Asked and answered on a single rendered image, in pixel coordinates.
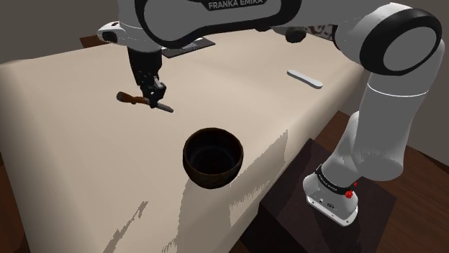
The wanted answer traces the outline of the brown handled knife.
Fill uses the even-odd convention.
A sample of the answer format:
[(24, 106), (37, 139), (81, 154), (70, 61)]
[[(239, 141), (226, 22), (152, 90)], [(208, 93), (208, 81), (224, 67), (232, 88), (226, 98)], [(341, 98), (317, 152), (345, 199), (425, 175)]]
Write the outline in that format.
[(152, 109), (160, 109), (163, 111), (167, 111), (169, 113), (174, 112), (174, 110), (170, 106), (167, 106), (167, 105), (159, 103), (159, 102), (151, 103), (149, 98), (145, 98), (142, 96), (131, 96), (128, 93), (119, 91), (116, 94), (116, 98), (118, 101), (121, 101), (124, 103), (129, 103), (129, 104), (133, 104), (133, 105), (145, 104), (145, 105), (148, 105)]

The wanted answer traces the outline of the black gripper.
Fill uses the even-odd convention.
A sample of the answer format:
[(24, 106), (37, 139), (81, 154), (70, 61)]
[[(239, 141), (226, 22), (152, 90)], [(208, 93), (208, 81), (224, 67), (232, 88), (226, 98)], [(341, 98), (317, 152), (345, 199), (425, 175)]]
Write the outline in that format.
[(135, 81), (140, 86), (142, 96), (148, 99), (149, 105), (153, 109), (157, 106), (157, 102), (163, 99), (166, 91), (166, 86), (159, 80), (158, 75), (158, 71), (162, 67), (162, 50), (140, 52), (128, 47), (127, 53)]

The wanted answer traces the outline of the dark brown bowl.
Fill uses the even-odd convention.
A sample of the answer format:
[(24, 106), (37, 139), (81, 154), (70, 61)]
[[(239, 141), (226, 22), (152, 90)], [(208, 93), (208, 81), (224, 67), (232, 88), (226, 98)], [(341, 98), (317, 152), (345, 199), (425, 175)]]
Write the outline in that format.
[(183, 168), (201, 188), (216, 189), (231, 183), (240, 171), (244, 149), (232, 133), (220, 128), (194, 132), (184, 143)]

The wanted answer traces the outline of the black tablet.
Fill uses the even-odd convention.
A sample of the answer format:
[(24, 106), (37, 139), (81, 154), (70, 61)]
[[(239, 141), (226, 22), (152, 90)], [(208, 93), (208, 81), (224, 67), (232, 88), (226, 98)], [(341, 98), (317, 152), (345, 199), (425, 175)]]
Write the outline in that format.
[(190, 53), (190, 52), (200, 50), (200, 49), (203, 49), (206, 47), (211, 47), (213, 45), (216, 45), (216, 43), (212, 42), (211, 40), (209, 40), (205, 37), (200, 37), (182, 48), (170, 49), (170, 48), (162, 47), (162, 54), (166, 58), (174, 58), (174, 57), (184, 55), (186, 53)]

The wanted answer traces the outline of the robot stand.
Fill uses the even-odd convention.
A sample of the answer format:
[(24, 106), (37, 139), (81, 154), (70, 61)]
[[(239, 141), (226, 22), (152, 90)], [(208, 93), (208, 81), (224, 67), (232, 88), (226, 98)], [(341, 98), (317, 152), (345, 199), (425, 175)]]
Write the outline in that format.
[(376, 253), (396, 197), (376, 183), (358, 180), (358, 215), (341, 226), (311, 207), (303, 179), (330, 153), (309, 139), (259, 204), (240, 237), (249, 253)]

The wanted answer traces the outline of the light grey remote control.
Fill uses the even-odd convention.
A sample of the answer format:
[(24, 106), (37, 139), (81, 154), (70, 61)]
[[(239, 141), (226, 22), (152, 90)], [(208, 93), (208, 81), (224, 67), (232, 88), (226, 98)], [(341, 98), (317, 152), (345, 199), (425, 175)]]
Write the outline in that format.
[(300, 73), (297, 70), (287, 70), (286, 72), (289, 76), (291, 76), (292, 78), (295, 78), (299, 81), (302, 81), (306, 84), (308, 84), (309, 86), (316, 88), (316, 89), (321, 89), (323, 87), (323, 83), (319, 80), (313, 79), (311, 77), (309, 77), (308, 75), (305, 75), (303, 73)]

